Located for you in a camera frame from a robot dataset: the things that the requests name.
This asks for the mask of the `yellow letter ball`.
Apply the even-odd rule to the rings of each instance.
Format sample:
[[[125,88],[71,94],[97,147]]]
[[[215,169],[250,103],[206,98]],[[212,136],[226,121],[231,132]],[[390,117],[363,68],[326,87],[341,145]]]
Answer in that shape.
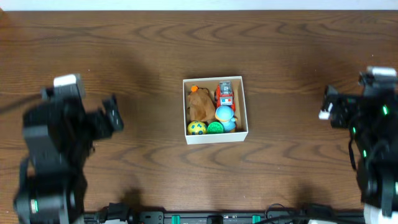
[[[187,126],[188,135],[203,135],[207,134],[207,125],[202,121],[192,121]]]

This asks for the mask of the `brown plush toy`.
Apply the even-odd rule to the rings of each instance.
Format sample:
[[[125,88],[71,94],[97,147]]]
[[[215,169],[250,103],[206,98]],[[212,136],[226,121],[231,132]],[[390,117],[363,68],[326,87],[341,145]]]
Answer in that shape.
[[[215,104],[207,88],[192,85],[188,99],[188,113],[192,121],[212,122],[215,118]]]

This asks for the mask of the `orange duck toy blue hat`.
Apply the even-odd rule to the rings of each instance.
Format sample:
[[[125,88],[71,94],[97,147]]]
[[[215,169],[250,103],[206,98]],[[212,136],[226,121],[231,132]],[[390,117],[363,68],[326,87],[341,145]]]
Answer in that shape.
[[[237,117],[230,106],[219,106],[215,111],[215,118],[223,125],[225,133],[233,133],[236,131]]]

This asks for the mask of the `red toy truck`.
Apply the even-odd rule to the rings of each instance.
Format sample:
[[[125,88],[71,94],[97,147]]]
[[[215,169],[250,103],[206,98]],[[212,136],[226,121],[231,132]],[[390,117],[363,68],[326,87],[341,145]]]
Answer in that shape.
[[[233,86],[230,81],[220,81],[215,91],[216,107],[229,106],[233,111],[236,110],[234,103]]]

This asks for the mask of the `white cardboard box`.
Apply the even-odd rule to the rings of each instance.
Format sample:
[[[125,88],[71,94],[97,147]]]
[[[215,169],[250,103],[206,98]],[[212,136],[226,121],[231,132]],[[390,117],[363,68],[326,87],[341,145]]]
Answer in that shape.
[[[220,81],[231,81],[234,91],[234,102],[236,103],[237,130],[234,133],[224,134],[205,134],[205,135],[188,135],[187,126],[190,123],[188,108],[188,94],[192,85],[199,88],[207,88],[215,91]],[[182,80],[182,96],[183,96],[183,121],[184,132],[187,144],[211,144],[220,142],[240,142],[244,141],[248,135],[248,118],[246,112],[246,100],[244,94],[244,85],[242,76],[233,77],[211,77],[211,78],[192,78]]]

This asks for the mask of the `green plastic wheel toy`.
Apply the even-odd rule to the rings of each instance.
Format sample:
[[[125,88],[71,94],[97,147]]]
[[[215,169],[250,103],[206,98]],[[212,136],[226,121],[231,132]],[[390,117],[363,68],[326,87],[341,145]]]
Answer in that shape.
[[[224,126],[220,122],[214,121],[208,125],[207,133],[208,134],[223,134]]]

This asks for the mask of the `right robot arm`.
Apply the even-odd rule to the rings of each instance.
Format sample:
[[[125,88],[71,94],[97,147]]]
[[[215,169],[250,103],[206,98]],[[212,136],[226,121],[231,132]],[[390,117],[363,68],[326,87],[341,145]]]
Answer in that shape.
[[[325,88],[319,118],[332,128],[349,132],[349,146],[356,145],[360,158],[349,147],[352,168],[368,223],[397,222],[397,92],[396,78],[362,81],[361,95]]]

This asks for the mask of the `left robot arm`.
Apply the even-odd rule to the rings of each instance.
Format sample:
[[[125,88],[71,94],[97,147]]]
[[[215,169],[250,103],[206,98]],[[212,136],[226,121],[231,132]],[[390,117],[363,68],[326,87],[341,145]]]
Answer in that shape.
[[[47,88],[23,115],[29,155],[21,161],[14,210],[20,223],[73,223],[84,212],[86,159],[94,141],[124,128],[115,96],[87,112],[78,90]]]

